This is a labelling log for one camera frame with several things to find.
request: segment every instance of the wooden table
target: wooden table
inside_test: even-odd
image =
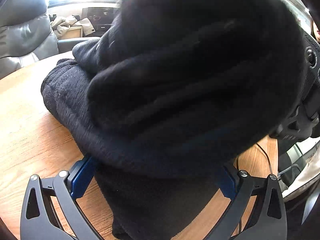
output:
[[[41,178],[55,176],[82,158],[71,134],[48,112],[40,94],[43,79],[61,58],[73,56],[71,52],[59,54],[0,80],[0,217],[18,239],[22,201],[29,177],[32,174]],[[268,153],[272,170],[276,173],[276,140],[265,137],[259,143]],[[239,168],[252,176],[266,177],[270,174],[268,161],[257,146],[239,157]],[[53,202],[63,227],[72,234],[58,202]],[[111,234],[112,212],[95,180],[77,202],[105,239],[115,239]],[[243,225],[253,202],[252,197],[243,216]],[[193,222],[173,239],[202,240],[228,203],[229,199],[218,191]]]

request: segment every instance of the person's hair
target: person's hair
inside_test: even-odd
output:
[[[313,29],[313,20],[311,21],[311,36],[312,36],[315,40],[317,40],[317,39],[316,39],[316,36],[315,36],[315,31],[314,31],[314,29]]]

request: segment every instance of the folded black towel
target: folded black towel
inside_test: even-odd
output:
[[[175,192],[182,200],[194,179],[205,191],[215,165],[292,111],[305,72],[301,39],[280,0],[125,0],[101,39],[58,62],[42,84],[44,103],[80,150],[100,160],[97,181],[122,239],[178,233],[182,225],[169,230],[157,220],[169,213],[152,216],[167,208],[138,201],[165,191],[153,181],[164,179],[171,192],[170,181],[187,180]],[[130,176],[139,186],[126,191]]]

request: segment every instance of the white fabric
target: white fabric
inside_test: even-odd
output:
[[[284,201],[289,201],[308,189],[320,178],[320,148],[316,150],[309,163],[304,167],[290,187],[282,192]]]
[[[89,35],[95,32],[95,29],[88,18],[84,18],[83,20],[74,23],[73,26],[82,26],[84,35]]]
[[[58,39],[61,39],[61,37],[70,29],[70,27],[73,26],[82,26],[84,35],[89,35],[95,32],[95,29],[88,18],[77,21],[77,19],[72,15],[68,17],[57,16],[54,21],[51,22],[53,32]]]

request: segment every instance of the black cable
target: black cable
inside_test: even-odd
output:
[[[298,148],[298,150],[299,150],[299,152],[301,153],[301,156],[302,156],[302,155],[303,155],[303,153],[302,153],[302,150],[300,149],[300,147],[298,146],[298,144],[297,144],[297,143],[295,143],[294,145]]]
[[[259,146],[259,148],[263,151],[263,153],[265,154],[265,156],[267,157],[267,159],[268,159],[268,163],[269,163],[269,168],[270,168],[270,172],[271,172],[271,174],[273,174],[272,173],[272,167],[271,167],[271,162],[270,162],[270,159],[269,159],[269,156],[268,156],[268,154],[266,153],[266,151],[258,144],[258,143],[256,143],[256,145],[258,145]]]
[[[240,218],[240,221],[239,221],[239,232],[238,233],[241,233],[241,229],[242,229],[242,218]]]

